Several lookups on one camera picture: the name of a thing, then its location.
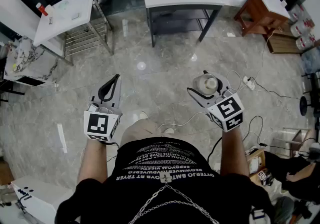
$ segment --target wooden cabinet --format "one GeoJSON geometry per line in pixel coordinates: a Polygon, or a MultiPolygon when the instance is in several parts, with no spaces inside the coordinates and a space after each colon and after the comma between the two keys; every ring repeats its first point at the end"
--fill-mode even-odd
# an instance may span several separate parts
{"type": "Polygon", "coordinates": [[[235,20],[242,25],[242,36],[248,33],[270,34],[289,18],[280,0],[247,0],[235,20]]]}
{"type": "Polygon", "coordinates": [[[0,161],[0,185],[6,185],[14,180],[9,164],[6,161],[0,161]]]}

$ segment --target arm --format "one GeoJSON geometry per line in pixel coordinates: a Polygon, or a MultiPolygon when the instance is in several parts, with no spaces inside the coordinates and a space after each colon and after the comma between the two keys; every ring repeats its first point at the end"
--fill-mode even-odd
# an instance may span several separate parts
{"type": "Polygon", "coordinates": [[[315,167],[316,167],[316,163],[312,163],[306,166],[305,168],[303,168],[302,170],[300,170],[299,172],[297,172],[295,175],[290,175],[289,173],[287,173],[286,179],[291,182],[297,182],[304,178],[308,178],[314,171],[315,167]]]}
{"type": "Polygon", "coordinates": [[[88,140],[78,176],[78,183],[92,178],[101,183],[107,179],[107,148],[96,140],[88,140]]]}
{"type": "Polygon", "coordinates": [[[222,132],[221,175],[240,174],[249,176],[240,128],[222,132]]]}

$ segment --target electrical cable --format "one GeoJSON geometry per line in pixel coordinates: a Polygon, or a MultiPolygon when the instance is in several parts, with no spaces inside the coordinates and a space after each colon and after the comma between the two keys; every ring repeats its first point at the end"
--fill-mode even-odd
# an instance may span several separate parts
{"type": "Polygon", "coordinates": [[[251,121],[250,121],[250,123],[249,123],[248,132],[247,132],[247,134],[245,135],[245,137],[243,138],[242,141],[244,141],[244,140],[246,139],[246,137],[248,136],[248,134],[251,132],[251,131],[250,131],[251,122],[252,122],[253,119],[255,119],[256,117],[261,118],[261,129],[260,129],[259,135],[257,136],[258,139],[260,138],[260,135],[261,135],[261,132],[262,132],[262,128],[263,128],[263,126],[264,126],[264,119],[262,118],[262,116],[256,115],[256,116],[254,116],[254,117],[251,119],[251,121]]]}
{"type": "Polygon", "coordinates": [[[235,70],[230,70],[230,71],[228,72],[228,74],[227,74],[227,76],[226,76],[227,80],[228,80],[228,76],[229,76],[230,72],[232,72],[232,71],[233,71],[236,75],[238,75],[238,77],[239,77],[239,79],[240,79],[240,84],[239,84],[238,89],[234,89],[234,88],[231,87],[231,85],[230,85],[230,83],[229,83],[229,81],[228,81],[228,83],[229,83],[229,88],[231,88],[231,89],[234,90],[235,92],[238,92],[238,91],[244,89],[247,85],[244,85],[242,88],[240,88],[240,87],[241,87],[241,84],[242,84],[242,80],[241,80],[241,77],[240,77],[239,73],[237,73],[235,70]]]}
{"type": "Polygon", "coordinates": [[[112,159],[115,159],[117,157],[117,155],[115,155],[114,157],[108,157],[107,156],[107,158],[110,158],[108,161],[107,161],[107,163],[109,162],[109,161],[111,161],[112,159]]]}
{"type": "Polygon", "coordinates": [[[256,115],[256,116],[254,116],[254,117],[251,119],[251,121],[250,121],[250,123],[249,123],[248,132],[247,132],[246,136],[244,137],[244,139],[243,139],[242,141],[244,141],[244,140],[246,139],[246,137],[248,136],[248,134],[251,132],[251,131],[250,131],[251,122],[253,121],[253,119],[254,119],[255,117],[260,117],[260,118],[261,118],[261,121],[262,121],[262,122],[261,122],[261,129],[260,129],[259,135],[257,136],[257,139],[256,139],[256,142],[257,142],[257,144],[258,144],[259,146],[263,146],[263,147],[275,147],[275,148],[285,149],[285,150],[290,150],[290,151],[298,151],[298,152],[309,153],[309,152],[307,152],[307,151],[291,150],[291,149],[287,149],[287,148],[283,148],[283,147],[268,145],[268,144],[266,144],[266,143],[261,143],[261,142],[260,142],[260,135],[261,135],[261,132],[262,132],[262,129],[263,129],[263,126],[264,126],[264,120],[263,120],[263,118],[262,118],[261,116],[259,116],[259,115],[256,115]]]}
{"type": "Polygon", "coordinates": [[[269,36],[269,38],[267,39],[267,41],[265,42],[265,45],[264,45],[264,49],[263,49],[263,51],[262,51],[262,68],[261,68],[261,70],[260,71],[258,71],[258,73],[257,73],[257,75],[256,75],[256,77],[254,78],[254,81],[253,81],[253,84],[255,83],[255,81],[256,81],[256,78],[258,78],[258,76],[259,76],[259,73],[264,69],[264,54],[265,54],[265,47],[267,46],[267,43],[268,43],[268,41],[269,41],[269,39],[272,37],[272,35],[274,34],[274,32],[275,32],[276,30],[274,30],[273,32],[272,32],[272,34],[269,36]]]}
{"type": "Polygon", "coordinates": [[[221,141],[221,140],[222,140],[222,136],[221,136],[220,139],[215,143],[215,145],[214,145],[213,149],[211,150],[208,158],[206,159],[206,161],[207,161],[208,163],[209,163],[209,159],[210,159],[211,155],[212,155],[213,152],[215,151],[216,146],[218,145],[219,141],[221,141]]]}
{"type": "Polygon", "coordinates": [[[258,84],[257,81],[255,81],[255,83],[256,83],[258,86],[260,86],[260,87],[262,87],[262,88],[264,89],[264,90],[256,90],[257,92],[268,91],[269,93],[275,93],[275,94],[276,94],[277,96],[279,96],[279,97],[285,97],[285,98],[291,98],[291,99],[298,99],[298,100],[300,100],[300,98],[297,98],[297,97],[279,95],[277,92],[267,90],[266,88],[264,88],[263,86],[261,86],[260,84],[258,84]]]}
{"type": "MultiPolygon", "coordinates": [[[[196,115],[198,115],[198,114],[200,114],[200,113],[205,113],[204,111],[202,111],[202,112],[198,112],[198,113],[195,113],[194,115],[193,115],[193,117],[192,118],[194,118],[196,115]]],[[[191,119],[192,118],[190,118],[188,121],[186,121],[184,124],[182,124],[182,125],[177,125],[177,124],[162,124],[162,125],[160,125],[158,128],[157,128],[157,130],[161,127],[161,126],[184,126],[184,125],[186,125],[187,123],[189,123],[190,121],[191,121],[191,119]]]]}
{"type": "MultiPolygon", "coordinates": [[[[198,114],[200,114],[200,113],[205,113],[205,112],[202,111],[202,112],[197,112],[197,113],[195,113],[188,121],[186,121],[186,122],[185,122],[184,124],[182,124],[182,125],[178,125],[178,124],[167,124],[167,123],[165,123],[165,124],[160,125],[160,126],[157,128],[157,130],[158,130],[161,126],[165,126],[165,125],[184,126],[184,125],[186,125],[187,123],[189,123],[196,115],[198,115],[198,114]]],[[[115,157],[117,157],[117,155],[115,155],[113,158],[109,159],[109,160],[107,161],[107,163],[108,163],[110,160],[114,159],[115,157]]]]}

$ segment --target white container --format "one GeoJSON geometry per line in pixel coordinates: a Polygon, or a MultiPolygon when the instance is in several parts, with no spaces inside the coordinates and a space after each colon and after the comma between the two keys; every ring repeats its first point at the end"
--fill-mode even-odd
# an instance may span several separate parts
{"type": "Polygon", "coordinates": [[[307,34],[312,29],[312,25],[310,20],[303,19],[301,21],[296,22],[294,25],[290,27],[290,31],[294,37],[300,37],[303,34],[307,34]]]}
{"type": "Polygon", "coordinates": [[[312,47],[315,43],[315,36],[309,33],[308,35],[301,36],[295,41],[296,46],[300,50],[305,50],[309,47],[312,47]]]}
{"type": "Polygon", "coordinates": [[[288,11],[288,13],[290,14],[291,21],[293,22],[305,18],[305,10],[302,5],[295,5],[290,11],[288,11]]]}
{"type": "Polygon", "coordinates": [[[218,88],[218,81],[213,75],[207,73],[195,78],[192,86],[201,94],[213,95],[218,88]]]}

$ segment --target cardboard box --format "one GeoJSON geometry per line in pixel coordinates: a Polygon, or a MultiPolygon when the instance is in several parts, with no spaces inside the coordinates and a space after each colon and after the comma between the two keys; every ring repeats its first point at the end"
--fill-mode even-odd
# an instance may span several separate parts
{"type": "Polygon", "coordinates": [[[258,186],[262,186],[258,173],[266,168],[266,157],[264,150],[258,149],[251,155],[247,156],[246,159],[248,161],[248,165],[250,165],[251,160],[255,157],[261,157],[261,165],[258,167],[258,170],[255,173],[250,174],[249,178],[253,183],[257,184],[258,186]]]}

